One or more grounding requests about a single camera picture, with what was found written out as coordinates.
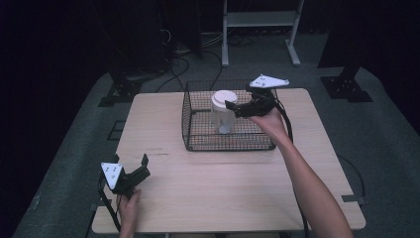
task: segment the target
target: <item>white metal frame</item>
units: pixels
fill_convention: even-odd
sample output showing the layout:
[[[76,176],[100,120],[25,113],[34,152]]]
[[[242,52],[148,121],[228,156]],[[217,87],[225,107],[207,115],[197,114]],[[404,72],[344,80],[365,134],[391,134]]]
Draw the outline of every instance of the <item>white metal frame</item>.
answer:
[[[299,0],[296,11],[282,12],[228,12],[228,0],[224,2],[223,9],[223,45],[222,66],[229,66],[228,55],[228,28],[230,27],[263,27],[263,26],[292,26],[290,39],[286,39],[293,65],[300,66],[300,60],[294,49],[297,27],[299,26],[304,0]]]

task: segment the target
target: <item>wooden table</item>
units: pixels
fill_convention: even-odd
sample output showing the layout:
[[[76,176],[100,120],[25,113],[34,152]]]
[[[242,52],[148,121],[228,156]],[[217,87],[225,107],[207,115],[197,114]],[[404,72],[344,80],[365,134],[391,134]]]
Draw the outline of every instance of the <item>wooden table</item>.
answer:
[[[330,188],[352,229],[365,218],[343,195],[352,189],[305,89],[278,89],[293,127],[294,143]],[[183,93],[139,94],[117,149],[127,173],[150,159],[142,190],[138,232],[244,232],[302,230],[291,181],[278,149],[259,152],[188,152],[181,137]],[[115,195],[109,190],[115,207]],[[117,230],[105,206],[92,224],[96,233]]]

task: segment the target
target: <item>white cup lid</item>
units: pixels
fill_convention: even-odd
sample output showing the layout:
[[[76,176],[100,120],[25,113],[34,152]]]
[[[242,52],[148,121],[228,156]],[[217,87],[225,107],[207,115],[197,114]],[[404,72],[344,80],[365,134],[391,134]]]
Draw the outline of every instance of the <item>white cup lid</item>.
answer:
[[[213,107],[218,111],[228,111],[225,105],[225,100],[235,103],[238,100],[238,96],[233,91],[220,90],[215,92],[211,97]]]

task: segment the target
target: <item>wire cage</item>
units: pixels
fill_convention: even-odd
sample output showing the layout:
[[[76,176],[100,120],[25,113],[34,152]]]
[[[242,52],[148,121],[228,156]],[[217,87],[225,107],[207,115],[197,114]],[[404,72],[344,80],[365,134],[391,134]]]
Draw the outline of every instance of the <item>wire cage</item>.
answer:
[[[211,96],[218,90],[231,90],[238,96],[237,104],[249,102],[246,80],[188,81],[182,105],[182,139],[187,151],[264,151],[273,150],[272,143],[259,126],[245,118],[236,118],[231,132],[221,134],[216,130],[212,113]]]

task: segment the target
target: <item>wire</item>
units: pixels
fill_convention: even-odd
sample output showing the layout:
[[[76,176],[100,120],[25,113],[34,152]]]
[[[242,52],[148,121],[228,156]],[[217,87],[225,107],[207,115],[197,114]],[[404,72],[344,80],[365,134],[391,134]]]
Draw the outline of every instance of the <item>wire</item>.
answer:
[[[352,168],[353,168],[353,170],[356,172],[356,174],[358,175],[358,178],[359,178],[359,181],[361,182],[361,187],[362,187],[362,199],[365,199],[365,196],[366,196],[366,188],[365,188],[365,181],[364,181],[364,179],[363,179],[363,177],[362,177],[362,175],[361,175],[361,173],[359,172],[359,170],[356,168],[356,166],[352,163],[352,162],[350,162],[350,160],[349,159],[347,159],[347,158],[345,158],[345,157],[343,157],[343,156],[341,156],[341,155],[339,155],[339,154],[337,154],[337,157],[339,158],[339,159],[341,159],[341,160],[343,160],[343,161],[345,161],[347,164],[349,164]]]
[[[115,211],[115,213],[118,213],[118,211],[120,210],[120,204],[121,204],[122,195],[119,195],[119,196],[120,196],[120,198],[118,199],[117,210]]]
[[[172,38],[172,34],[170,33],[170,31],[168,31],[167,29],[160,29],[161,32],[166,32],[167,33],[167,43],[170,42],[170,39]]]
[[[229,32],[227,33],[227,35],[230,36],[235,30],[236,30],[236,28],[230,29]],[[220,33],[220,32],[217,32],[217,33],[201,33],[201,35],[202,36],[217,35],[214,39],[211,39],[208,42],[203,43],[201,45],[201,49],[206,49],[206,48],[209,48],[209,47],[212,47],[212,46],[220,46],[221,44],[218,44],[218,43],[221,43],[222,40],[223,40],[223,34]],[[244,38],[244,37],[240,37],[240,36],[238,36],[238,37],[234,36],[234,37],[228,39],[228,44],[229,44],[229,46],[232,46],[232,47],[246,47],[246,46],[258,43],[260,41],[260,38],[257,35],[255,35],[255,37],[257,38],[256,40],[252,40],[249,37]],[[238,39],[240,39],[240,38],[247,39],[248,42],[243,43],[243,44],[240,44],[240,43],[235,44],[235,43],[231,42],[232,39],[238,41]],[[176,55],[179,55],[179,56],[185,56],[185,55],[191,53],[191,50],[183,50],[183,51],[178,50],[178,51],[174,51],[174,53]]]
[[[238,12],[248,12],[250,10],[250,7],[251,7],[252,2],[253,2],[253,0],[250,0],[249,3],[248,3],[247,9],[243,11],[243,7],[244,7],[244,3],[245,3],[245,0],[243,0],[241,2],[241,6],[240,6]],[[235,29],[236,28],[231,28],[228,31],[227,36],[230,36],[235,31]],[[220,43],[223,40],[223,33],[221,33],[221,32],[218,32],[218,33],[201,33],[201,35],[202,36],[205,36],[205,35],[217,35],[216,38],[214,38],[214,39],[212,39],[212,40],[210,40],[210,41],[202,44],[201,45],[201,49],[205,49],[205,48],[214,46],[214,45],[216,45],[217,43]],[[258,38],[257,41],[252,41],[250,39],[250,43],[246,43],[246,44],[244,44],[244,46],[254,44],[254,43],[258,42],[259,40],[260,40],[260,38]],[[191,52],[191,50],[175,51],[175,53],[178,54],[178,55],[180,55],[180,56],[184,56],[185,54],[189,54],[190,52]]]
[[[108,198],[106,197],[106,194],[102,188],[102,180],[104,180],[105,176],[103,173],[100,173],[99,175],[99,180],[98,180],[98,192],[99,195],[102,198],[102,202],[105,204],[106,208],[109,211],[109,214],[112,217],[112,220],[114,221],[114,225],[117,228],[118,231],[121,230],[121,224],[120,221],[118,221],[118,216],[117,213],[114,211],[114,209],[112,208],[112,205],[109,203]]]
[[[228,44],[231,47],[236,47],[236,48],[244,48],[244,47],[248,47],[250,45],[256,44],[260,41],[260,37],[258,36],[258,34],[255,34],[254,37],[256,38],[256,40],[253,40],[251,37],[244,37],[241,35],[234,35],[231,38],[229,38]]]
[[[286,110],[284,109],[284,106],[281,104],[280,100],[276,99],[275,101],[277,102],[275,104],[275,107],[280,112],[281,116],[283,117],[284,122],[286,123],[287,135],[290,138],[290,141],[293,143],[293,132],[292,132],[292,128],[291,128],[290,119],[288,118]],[[302,217],[302,223],[303,223],[303,229],[304,229],[305,237],[307,238],[307,237],[309,237],[308,221],[306,219],[305,214],[303,214],[302,208],[300,207],[299,201],[297,200],[297,196],[296,196],[296,193],[295,193],[294,189],[293,189],[293,193],[294,193],[294,197],[296,199],[297,207],[299,208],[300,216]]]
[[[131,81],[140,81],[140,80],[148,80],[148,79],[155,79],[155,78],[159,78],[163,75],[162,72],[159,72],[157,74],[149,74],[146,71],[140,69],[139,67],[137,67],[131,60],[129,60],[126,55],[124,55],[124,53],[115,45],[114,41],[111,39],[111,37],[108,35],[108,32],[106,31],[105,27],[102,24],[101,18],[99,16],[98,11],[96,10],[95,4],[93,2],[91,2],[92,4],[92,8],[93,8],[93,12],[96,16],[96,19],[99,22],[99,25],[101,26],[101,30],[102,32],[105,34],[109,44],[111,44],[111,46],[115,49],[115,51],[117,51],[117,53],[128,63],[130,64],[136,71],[138,71],[139,73],[142,73],[144,75],[146,75],[146,78],[140,78],[137,80],[131,80]],[[168,30],[163,30],[163,31],[167,31],[169,34],[169,40],[170,40],[170,32]]]
[[[214,78],[213,82],[212,82],[212,83],[211,83],[211,85],[210,85],[210,91],[211,91],[211,90],[213,89],[213,86],[214,86],[214,84],[216,83],[217,79],[219,79],[220,74],[222,73],[222,69],[223,69],[223,67],[222,67],[222,60],[220,59],[220,57],[219,57],[218,55],[216,55],[216,54],[214,54],[214,53],[212,53],[212,52],[203,51],[203,53],[207,53],[207,54],[210,54],[210,55],[215,56],[215,57],[216,57],[216,59],[219,61],[219,65],[220,65],[220,67],[219,67],[219,71],[218,71],[218,73],[217,73],[216,77]]]
[[[158,87],[157,88],[157,90],[155,91],[155,92],[159,92],[167,83],[169,83],[170,81],[172,81],[172,80],[174,80],[174,79],[178,79],[178,82],[181,84],[181,86],[182,86],[182,83],[181,83],[181,81],[179,80],[179,76],[181,76],[181,75],[183,75],[188,69],[189,69],[189,62],[188,62],[188,60],[186,60],[186,59],[183,59],[183,58],[177,58],[178,60],[183,60],[184,62],[186,62],[186,64],[187,64],[187,66],[186,66],[186,68],[185,68],[185,70],[184,71],[182,71],[180,74],[176,74],[174,77],[171,77],[170,79],[168,79],[167,81],[165,81],[163,84],[161,84],[160,85],[160,87]]]

